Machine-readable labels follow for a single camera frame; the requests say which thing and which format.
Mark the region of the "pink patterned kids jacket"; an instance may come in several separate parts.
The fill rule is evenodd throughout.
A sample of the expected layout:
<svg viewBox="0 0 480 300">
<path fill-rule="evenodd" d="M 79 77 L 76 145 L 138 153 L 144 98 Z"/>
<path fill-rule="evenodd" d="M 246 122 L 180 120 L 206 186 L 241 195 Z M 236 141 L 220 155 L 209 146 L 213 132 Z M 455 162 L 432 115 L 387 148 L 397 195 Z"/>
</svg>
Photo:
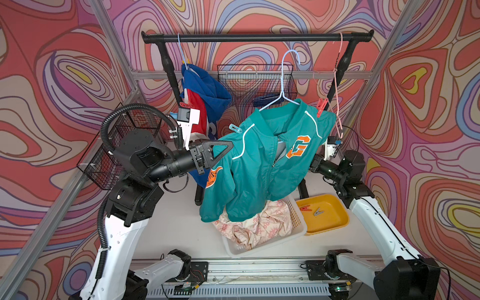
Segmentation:
<svg viewBox="0 0 480 300">
<path fill-rule="evenodd" d="M 284 200 L 267 201 L 260 213 L 241 222 L 230 221 L 224 212 L 213 225 L 225 238 L 246 250 L 289 236 L 293 230 L 290 208 Z"/>
</svg>

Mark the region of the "red clothespin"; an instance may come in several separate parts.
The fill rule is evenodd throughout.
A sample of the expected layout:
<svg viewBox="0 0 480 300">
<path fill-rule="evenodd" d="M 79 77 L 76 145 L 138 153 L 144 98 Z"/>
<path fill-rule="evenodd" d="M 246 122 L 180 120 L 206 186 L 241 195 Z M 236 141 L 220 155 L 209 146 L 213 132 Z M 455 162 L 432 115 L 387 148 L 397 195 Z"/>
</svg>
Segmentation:
<svg viewBox="0 0 480 300">
<path fill-rule="evenodd" d="M 317 108 L 317 117 L 320 118 L 322 113 L 325 111 L 326 106 L 329 104 L 328 99 L 326 98 L 319 98 L 316 104 Z"/>
<path fill-rule="evenodd" d="M 301 211 L 312 211 L 312 209 L 310 208 L 310 205 L 306 205 L 306 206 L 301 206 L 299 208 Z"/>
</svg>

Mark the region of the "green kids jacket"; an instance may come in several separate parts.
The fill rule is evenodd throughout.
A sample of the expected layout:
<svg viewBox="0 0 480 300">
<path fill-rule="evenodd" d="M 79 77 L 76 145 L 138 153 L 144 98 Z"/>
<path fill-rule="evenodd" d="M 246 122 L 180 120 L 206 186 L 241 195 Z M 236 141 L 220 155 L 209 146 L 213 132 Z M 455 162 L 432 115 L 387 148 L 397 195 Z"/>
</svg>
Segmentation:
<svg viewBox="0 0 480 300">
<path fill-rule="evenodd" d="M 202 222 L 217 221 L 223 213 L 242 222 L 260 213 L 267 201 L 290 195 L 335 123 L 334 113 L 319 112 L 301 99 L 255 110 L 240 124 L 241 132 L 222 137 L 233 147 L 209 171 L 199 209 Z"/>
</svg>

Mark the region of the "grey clothespin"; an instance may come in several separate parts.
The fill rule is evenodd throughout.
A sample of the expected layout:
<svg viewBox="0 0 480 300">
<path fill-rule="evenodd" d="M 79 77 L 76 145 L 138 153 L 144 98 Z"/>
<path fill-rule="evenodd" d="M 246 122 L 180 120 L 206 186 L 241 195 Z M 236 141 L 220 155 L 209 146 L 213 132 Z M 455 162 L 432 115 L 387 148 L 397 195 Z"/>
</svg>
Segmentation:
<svg viewBox="0 0 480 300">
<path fill-rule="evenodd" d="M 321 209 L 320 207 L 314 212 L 314 216 L 319 216 L 323 214 L 325 211 Z"/>
</svg>

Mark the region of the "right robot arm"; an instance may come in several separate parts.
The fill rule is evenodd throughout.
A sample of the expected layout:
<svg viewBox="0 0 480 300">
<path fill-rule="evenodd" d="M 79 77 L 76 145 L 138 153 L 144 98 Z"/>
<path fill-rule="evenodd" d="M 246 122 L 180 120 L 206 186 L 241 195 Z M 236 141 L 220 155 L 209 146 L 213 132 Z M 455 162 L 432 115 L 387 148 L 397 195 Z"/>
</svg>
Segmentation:
<svg viewBox="0 0 480 300">
<path fill-rule="evenodd" d="M 362 180 L 364 156 L 346 151 L 339 164 L 317 154 L 310 170 L 332 181 L 338 198 L 361 222 L 379 250 L 384 267 L 376 267 L 347 249 L 330 250 L 323 263 L 329 278 L 350 275 L 372 288 L 380 300 L 433 300 L 441 268 L 423 256 L 395 228 Z"/>
</svg>

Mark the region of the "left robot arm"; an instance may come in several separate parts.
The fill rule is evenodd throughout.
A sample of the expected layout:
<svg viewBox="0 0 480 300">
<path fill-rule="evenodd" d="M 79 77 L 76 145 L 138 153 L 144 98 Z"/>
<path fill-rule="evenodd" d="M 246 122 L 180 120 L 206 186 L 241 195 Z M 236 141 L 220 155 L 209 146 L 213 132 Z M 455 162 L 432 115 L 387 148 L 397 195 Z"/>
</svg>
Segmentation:
<svg viewBox="0 0 480 300">
<path fill-rule="evenodd" d="M 156 140 L 147 129 L 134 129 L 114 145 L 109 137 L 111 123 L 133 111 L 147 111 L 163 120 L 177 143 L 176 150 Z M 115 109 L 102 122 L 100 136 L 108 153 L 117 159 L 122 172 L 105 197 L 97 214 L 101 246 L 91 274 L 75 300 L 143 300 L 148 291 L 175 279 L 189 281 L 191 257 L 170 251 L 160 262 L 136 271 L 131 261 L 138 241 L 163 197 L 160 183 L 190 171 L 213 168 L 233 148 L 231 141 L 196 141 L 183 146 L 181 126 L 157 108 L 132 103 Z"/>
</svg>

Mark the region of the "light blue hanger green jacket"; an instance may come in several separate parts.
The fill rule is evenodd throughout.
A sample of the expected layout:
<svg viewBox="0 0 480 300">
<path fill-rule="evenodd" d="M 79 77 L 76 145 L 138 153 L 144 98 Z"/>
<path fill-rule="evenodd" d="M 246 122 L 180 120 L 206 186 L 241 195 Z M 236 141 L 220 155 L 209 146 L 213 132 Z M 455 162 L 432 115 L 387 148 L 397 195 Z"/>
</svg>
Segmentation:
<svg viewBox="0 0 480 300">
<path fill-rule="evenodd" d="M 290 54 L 290 53 L 294 53 L 295 57 L 297 59 L 297 62 L 300 63 L 299 53 L 295 49 L 290 49 L 290 50 L 285 52 L 285 54 L 282 57 L 282 61 L 281 61 L 281 77 L 280 77 L 281 90 L 280 90 L 280 94 L 276 99 L 272 100 L 271 102 L 267 103 L 267 105 L 260 108 L 259 111 L 263 111 L 263 110 L 268 109 L 270 106 L 274 105 L 279 100 L 285 100 L 289 103 L 293 103 L 294 105 L 299 105 L 298 102 L 293 101 L 292 99 L 287 97 L 286 94 L 285 94 L 285 59 L 286 59 L 287 54 Z"/>
</svg>

